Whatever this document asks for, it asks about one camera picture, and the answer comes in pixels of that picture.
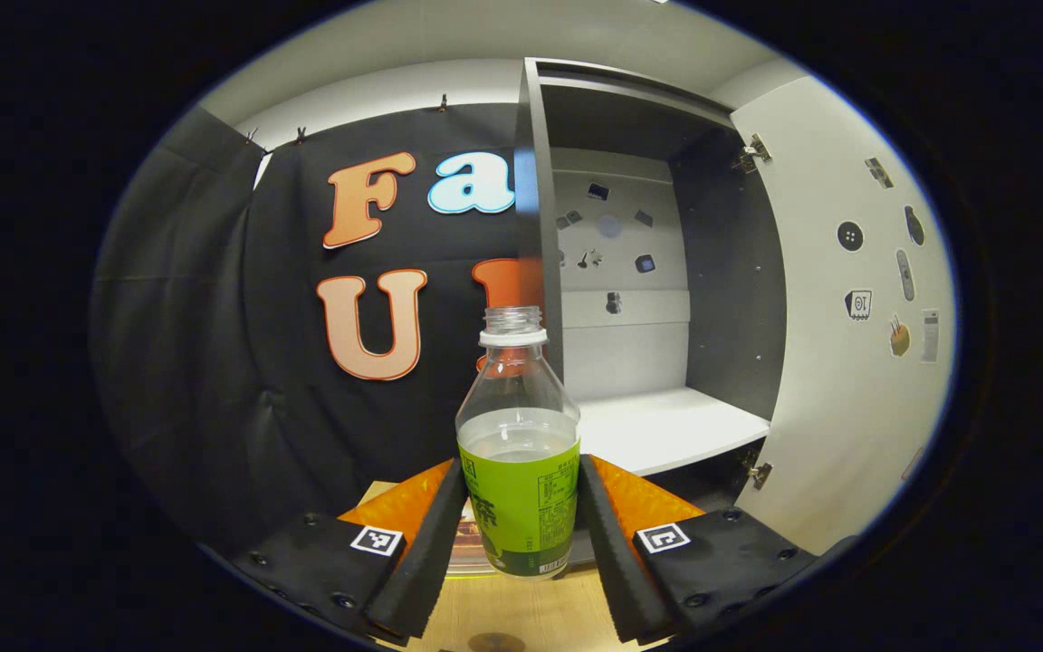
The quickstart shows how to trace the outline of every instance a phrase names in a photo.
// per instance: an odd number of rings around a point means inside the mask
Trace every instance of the sticker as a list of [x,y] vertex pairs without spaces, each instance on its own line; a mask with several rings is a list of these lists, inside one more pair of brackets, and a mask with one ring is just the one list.
[[612,215],[604,215],[598,219],[598,232],[605,238],[617,238],[622,235],[622,222]]
[[912,281],[912,268],[907,264],[907,252],[896,249],[896,264],[899,265],[899,280],[903,285],[903,300],[911,301],[916,297],[916,284]]
[[656,528],[638,530],[637,533],[638,538],[641,538],[641,545],[647,547],[647,553],[651,554],[690,544],[690,539],[676,524],[659,525]]
[[907,346],[912,345],[911,335],[907,333],[907,327],[899,322],[899,315],[891,315],[891,338],[889,339],[891,343],[891,354],[896,358],[902,358],[905,353],[907,353]]
[[923,224],[916,218],[914,208],[903,207],[903,221],[907,224],[907,237],[916,243],[916,247],[923,247]]
[[385,557],[392,557],[396,545],[402,540],[402,533],[396,530],[386,530],[384,528],[373,528],[365,525],[360,530],[360,535],[349,545],[350,548],[363,550],[365,553],[382,554]]
[[841,223],[840,228],[835,231],[835,236],[840,239],[841,247],[849,251],[860,250],[860,247],[864,246],[864,231],[860,231],[858,223]]
[[864,164],[868,166],[868,171],[872,173],[872,177],[875,178],[875,180],[877,180],[883,189],[891,189],[891,187],[895,186],[888,176],[884,168],[882,168],[880,160],[873,156],[870,158],[870,160],[865,160]]
[[856,321],[872,317],[872,290],[852,290],[844,297],[847,315]]
[[[468,174],[458,174],[468,168]],[[467,210],[496,214],[513,206],[509,190],[509,164],[489,152],[467,152],[447,158],[437,165],[442,177],[429,190],[429,206],[440,214],[455,215]]]
[[380,160],[336,170],[328,177],[334,189],[333,227],[324,234],[323,245],[335,249],[359,243],[380,234],[381,219],[368,215],[368,204],[389,210],[396,201],[396,176],[417,167],[410,152],[399,152]]
[[646,273],[655,270],[655,260],[650,255],[641,255],[634,259],[634,268],[638,273]]
[[585,269],[595,265],[595,267],[601,267],[601,253],[598,249],[590,249],[587,251],[582,251],[582,260],[579,261],[579,267]]
[[920,362],[936,363],[940,358],[940,311],[936,309],[923,311],[923,354]]
[[590,189],[586,191],[586,196],[606,201],[606,197],[609,197],[609,189],[600,183],[591,183]]
[[563,228],[568,228],[575,223],[579,222],[582,222],[582,214],[580,214],[579,211],[576,210],[572,210],[571,212],[567,212],[567,214],[559,216],[558,219],[554,220],[554,223],[558,225],[558,231],[562,231]]
[[393,347],[375,354],[368,351],[360,338],[357,300],[365,292],[364,279],[334,276],[319,282],[316,296],[324,305],[328,351],[337,366],[364,381],[394,381],[413,371],[421,359],[417,299],[426,284],[429,284],[429,276],[419,269],[394,269],[377,279],[378,288],[388,294]]

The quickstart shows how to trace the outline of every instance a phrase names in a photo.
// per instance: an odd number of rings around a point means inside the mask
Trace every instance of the black foam pad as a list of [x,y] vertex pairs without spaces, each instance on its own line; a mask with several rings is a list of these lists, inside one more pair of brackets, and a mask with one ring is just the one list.
[[654,541],[634,544],[683,632],[735,614],[816,560],[737,507],[674,526],[683,536],[659,535],[671,540],[657,552]]
[[770,606],[770,604],[778,599],[781,599],[783,595],[790,594],[792,588],[798,585],[803,578],[810,577],[810,575],[817,573],[817,571],[823,569],[823,566],[831,564],[833,560],[843,556],[843,554],[847,553],[848,549],[851,549],[857,540],[858,537],[852,535],[835,541],[835,546],[831,546],[831,548],[827,549],[826,553],[821,554],[819,558],[815,558],[810,564],[803,566],[802,570],[799,570],[798,573],[792,575],[792,577],[787,579],[787,581],[782,582],[781,585],[776,586],[772,590],[767,590],[765,595],[760,595],[760,597],[752,600],[746,604],[745,607],[742,607],[742,609],[733,612],[733,614],[721,615],[719,619],[719,628],[729,627],[737,621],[749,618],[749,615],[756,614],[758,611],[766,609]]
[[601,588],[617,638],[622,643],[637,639],[646,645],[670,635],[671,613],[622,536],[617,516],[590,455],[580,458],[579,509],[584,512],[590,530]]
[[364,540],[364,531],[363,525],[306,514],[231,561],[277,597],[363,635],[367,634],[364,606],[388,580],[405,550],[403,536],[382,539],[384,550],[357,549],[354,544]]
[[461,464],[455,461],[426,512],[413,548],[365,610],[368,620],[379,626],[371,628],[369,634],[398,645],[405,644],[407,636],[423,635],[442,593],[453,539],[467,496]]

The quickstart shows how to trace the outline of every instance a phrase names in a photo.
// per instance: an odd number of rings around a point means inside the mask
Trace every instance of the dark gray cabinet panel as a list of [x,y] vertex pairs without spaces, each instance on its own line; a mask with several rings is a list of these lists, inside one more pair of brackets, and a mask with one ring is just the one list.
[[786,338],[783,257],[762,178],[730,168],[742,146],[711,128],[670,161],[690,289],[686,384],[771,418]]
[[517,193],[518,262],[527,294],[541,296],[542,321],[550,335],[545,360],[560,380],[562,372],[562,277],[558,258],[558,226],[554,211],[554,166],[550,161],[550,135],[538,69],[527,58],[518,93],[513,180]]

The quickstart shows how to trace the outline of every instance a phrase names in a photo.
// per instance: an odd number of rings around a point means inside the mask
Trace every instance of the black background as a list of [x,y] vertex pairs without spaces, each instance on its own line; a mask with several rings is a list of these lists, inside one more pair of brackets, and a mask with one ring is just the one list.
[[[845,559],[822,591],[722,645],[1043,648],[1043,4],[717,10],[895,136],[981,285],[965,300],[989,317],[969,352],[988,367],[961,387],[983,409],[957,406],[945,437],[944,453],[967,450],[950,474],[939,459],[922,470],[943,480],[936,503],[903,505],[914,529],[870,539],[868,566]],[[95,251],[142,158],[207,88],[326,16],[321,3],[0,3],[0,635],[332,647],[159,514],[105,436],[86,349]]]
[[[455,455],[453,417],[484,353],[477,334],[485,292],[472,267],[517,257],[517,214],[510,207],[491,215],[443,215],[427,197],[439,178],[438,164],[452,155],[490,152],[512,167],[516,124],[517,104],[399,112],[310,134],[302,144],[272,153],[248,211],[244,310],[261,381],[289,402],[292,418],[281,418],[285,437],[310,451],[301,463],[315,477],[339,469],[336,458],[345,454],[356,465],[359,483],[326,497],[333,501],[326,511],[356,505],[372,480],[401,482]],[[335,197],[328,175],[398,151],[410,152],[416,168],[396,175],[393,206],[373,211],[380,234],[324,248]],[[512,177],[507,182],[512,189]],[[421,358],[394,381],[356,379],[332,358],[316,285],[326,277],[363,277],[361,339],[366,349],[385,353],[393,345],[392,320],[377,282],[396,269],[428,275],[417,292]],[[343,443],[324,445],[325,439]]]

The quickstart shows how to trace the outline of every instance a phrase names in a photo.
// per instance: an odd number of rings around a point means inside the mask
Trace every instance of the bottle neck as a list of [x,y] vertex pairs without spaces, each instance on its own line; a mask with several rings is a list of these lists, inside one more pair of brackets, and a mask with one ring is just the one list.
[[485,347],[543,345],[545,329],[537,306],[502,306],[485,309],[485,330],[477,343]]
[[541,360],[541,345],[529,346],[486,346],[485,359],[488,362],[505,364]]

